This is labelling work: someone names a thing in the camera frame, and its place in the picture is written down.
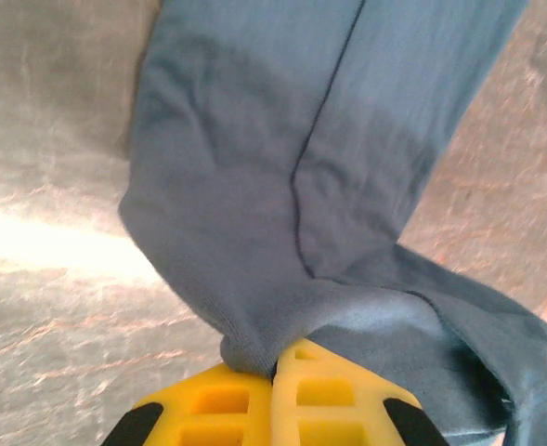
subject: blue fabric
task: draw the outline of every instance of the blue fabric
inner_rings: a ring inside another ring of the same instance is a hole
[[[398,244],[524,6],[164,0],[121,215],[231,367],[308,336],[451,444],[547,446],[547,323]]]

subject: yellow plastic object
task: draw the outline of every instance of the yellow plastic object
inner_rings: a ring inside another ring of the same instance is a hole
[[[143,446],[268,446],[271,384],[219,364],[141,400],[163,412]]]
[[[308,340],[278,362],[271,396],[271,446],[403,446],[384,401],[421,409],[402,387]]]

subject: blue cloth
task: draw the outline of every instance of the blue cloth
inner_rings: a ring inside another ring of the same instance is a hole
[[[164,0],[121,215],[271,376],[307,336],[451,444],[547,446],[547,323],[398,244],[522,0]]]

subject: blue towel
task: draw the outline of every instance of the blue towel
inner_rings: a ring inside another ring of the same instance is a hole
[[[307,336],[450,444],[547,446],[547,323],[398,244],[524,0],[164,0],[121,215],[271,376]]]

